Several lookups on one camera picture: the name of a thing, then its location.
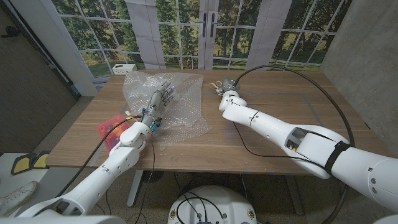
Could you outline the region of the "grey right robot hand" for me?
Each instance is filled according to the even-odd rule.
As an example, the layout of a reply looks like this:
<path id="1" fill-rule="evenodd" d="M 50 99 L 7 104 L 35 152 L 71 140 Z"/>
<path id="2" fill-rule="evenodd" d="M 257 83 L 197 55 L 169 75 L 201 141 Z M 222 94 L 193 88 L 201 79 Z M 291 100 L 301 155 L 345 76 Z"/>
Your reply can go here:
<path id="1" fill-rule="evenodd" d="M 224 77 L 222 81 L 216 81 L 216 89 L 217 94 L 223 95 L 227 91 L 238 91 L 240 86 L 237 84 L 236 80 L 233 80 L 228 77 Z"/>

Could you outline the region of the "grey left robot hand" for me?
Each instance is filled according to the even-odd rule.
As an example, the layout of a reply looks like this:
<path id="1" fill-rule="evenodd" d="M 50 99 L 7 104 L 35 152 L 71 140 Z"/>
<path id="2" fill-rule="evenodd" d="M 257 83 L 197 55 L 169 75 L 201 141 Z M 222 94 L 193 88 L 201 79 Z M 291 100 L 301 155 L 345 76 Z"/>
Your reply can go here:
<path id="1" fill-rule="evenodd" d="M 142 109 L 141 122 L 148 127 L 153 125 L 160 126 L 162 114 L 165 108 L 174 98 L 174 86 L 170 82 L 164 82 L 155 92 L 153 92 L 147 108 Z"/>

